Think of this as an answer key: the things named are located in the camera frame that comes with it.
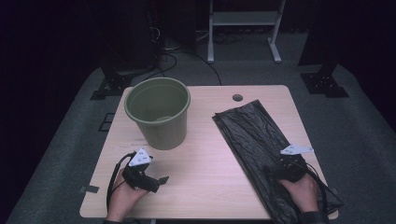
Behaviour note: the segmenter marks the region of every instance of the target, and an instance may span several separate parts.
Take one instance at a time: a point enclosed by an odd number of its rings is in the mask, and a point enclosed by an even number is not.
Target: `gray carpet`
[[[306,34],[279,34],[276,44],[282,64],[274,64],[265,37],[244,35],[240,42],[215,45],[212,66],[222,85],[287,86],[327,182],[345,203],[339,218],[331,223],[394,223],[395,132],[361,91],[356,78],[340,65],[333,76],[349,98],[308,93],[300,73],[316,72],[318,66],[297,66]],[[169,48],[176,46],[171,42]],[[199,45],[196,53],[205,58],[206,45]],[[177,65],[165,72],[167,77],[186,85],[219,85],[214,70],[199,58],[172,55]],[[162,68],[170,67],[173,60],[163,56]],[[132,85],[147,76],[134,78]],[[106,133],[98,132],[99,126],[120,102],[119,96],[90,100],[103,78],[98,68],[82,86],[8,223],[101,223],[101,219],[79,215],[84,197],[79,190],[89,185],[106,140]]]

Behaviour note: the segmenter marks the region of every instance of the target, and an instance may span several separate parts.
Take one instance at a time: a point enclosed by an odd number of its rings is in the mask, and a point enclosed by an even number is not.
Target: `black cable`
[[[112,191],[114,192],[119,186],[121,186],[121,184],[125,183],[125,180],[122,181],[120,184],[118,184]]]
[[[114,167],[114,171],[113,171],[113,175],[110,178],[110,182],[108,183],[108,187],[107,187],[107,196],[106,196],[106,206],[107,206],[107,210],[108,210],[108,206],[110,205],[110,199],[111,199],[111,195],[113,194],[113,186],[114,186],[114,182],[116,181],[116,177],[117,177],[117,173],[119,172],[120,166],[122,164],[122,162],[128,158],[128,157],[133,157],[134,154],[136,154],[136,152],[134,153],[129,153],[127,155],[125,155],[124,157],[122,157],[122,159],[119,161],[119,163],[116,164],[116,167]]]
[[[177,58],[176,58],[175,56],[170,55],[170,54],[164,54],[164,55],[169,56],[169,57],[172,57],[172,58],[175,60],[174,64],[173,64],[172,66],[170,66],[169,68],[165,69],[165,70],[162,70],[161,67],[158,66],[157,68],[160,69],[160,72],[154,73],[154,74],[152,74],[152,75],[146,77],[145,80],[148,80],[149,78],[154,77],[154,76],[156,76],[156,75],[158,75],[158,74],[163,74],[163,77],[165,77],[165,72],[171,70],[172,68],[174,68],[174,67],[177,65]]]
[[[187,54],[193,55],[193,56],[195,56],[195,57],[201,59],[201,60],[202,60],[204,63],[206,63],[210,68],[212,68],[213,71],[215,71],[216,76],[217,76],[218,81],[219,81],[219,84],[220,84],[220,86],[222,86],[221,79],[220,79],[220,76],[219,76],[218,71],[217,71],[210,63],[208,63],[205,59],[203,59],[202,57],[200,57],[200,56],[197,55],[197,54],[194,54],[194,53],[191,53],[191,52],[188,52],[188,51],[180,51],[180,52],[173,52],[173,53],[187,53]]]
[[[206,39],[207,37],[209,37],[209,31],[201,31],[201,32],[196,32],[196,34],[198,33],[204,33],[201,36],[196,37],[195,39],[195,44],[199,43],[201,40]]]
[[[142,72],[132,72],[132,73],[129,73],[129,74],[126,74],[126,75],[120,75],[121,77],[140,77],[140,76],[143,76],[143,75],[145,75],[145,74],[147,74],[147,73],[149,73],[149,72],[152,72],[153,70],[155,69],[155,66],[151,66],[150,68],[148,68],[148,69],[146,69],[146,70],[144,70],[144,71],[142,71]]]
[[[314,168],[311,164],[307,163],[306,165],[308,165],[309,167],[311,167],[311,169],[315,172],[315,174],[316,174],[317,176],[319,176],[317,170],[315,170],[315,168]]]
[[[329,192],[332,192],[322,181],[321,179],[318,177],[318,173],[314,174],[312,171],[310,171],[307,168],[304,168],[303,166],[301,166],[300,164],[294,162],[294,161],[290,161],[292,164],[296,165],[297,167],[299,167],[300,169],[303,169],[304,171],[306,171],[307,174],[309,174],[312,178],[314,178],[314,180],[317,182],[320,192],[321,192],[321,196],[322,196],[322,211],[323,213],[327,214],[328,210],[327,210],[327,195],[326,195],[326,189]]]
[[[174,47],[174,48],[171,48],[171,49],[169,49],[169,48],[166,48],[166,49],[164,49],[166,52],[172,52],[172,51],[174,51],[174,50],[178,50],[178,49],[182,49],[182,48],[184,48],[184,46],[178,46],[178,47]]]

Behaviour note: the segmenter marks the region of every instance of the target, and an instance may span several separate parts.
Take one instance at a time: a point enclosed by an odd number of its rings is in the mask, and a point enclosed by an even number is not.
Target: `white shelf frame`
[[[278,11],[252,11],[252,12],[214,12],[213,0],[210,0],[209,8],[209,41],[207,44],[207,61],[215,61],[213,46],[213,27],[232,25],[274,25],[272,35],[267,38],[268,45],[273,54],[275,63],[282,63],[279,51],[276,47],[276,37],[279,25],[282,21],[283,9],[286,0],[280,1]]]

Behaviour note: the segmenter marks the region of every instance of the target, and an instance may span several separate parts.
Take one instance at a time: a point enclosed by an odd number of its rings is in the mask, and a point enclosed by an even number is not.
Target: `hand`
[[[122,177],[123,169],[120,169],[113,189],[118,186],[111,195],[110,205],[106,220],[122,222],[131,213],[134,205],[147,193],[144,189],[131,188]]]
[[[278,180],[290,193],[294,203],[304,212],[318,211],[318,184],[310,175],[305,174],[297,182]]]

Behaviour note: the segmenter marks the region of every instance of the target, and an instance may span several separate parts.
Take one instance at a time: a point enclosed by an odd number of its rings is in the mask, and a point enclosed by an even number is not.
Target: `table hole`
[[[244,99],[244,97],[241,94],[235,94],[233,95],[233,100],[236,102],[241,102]]]

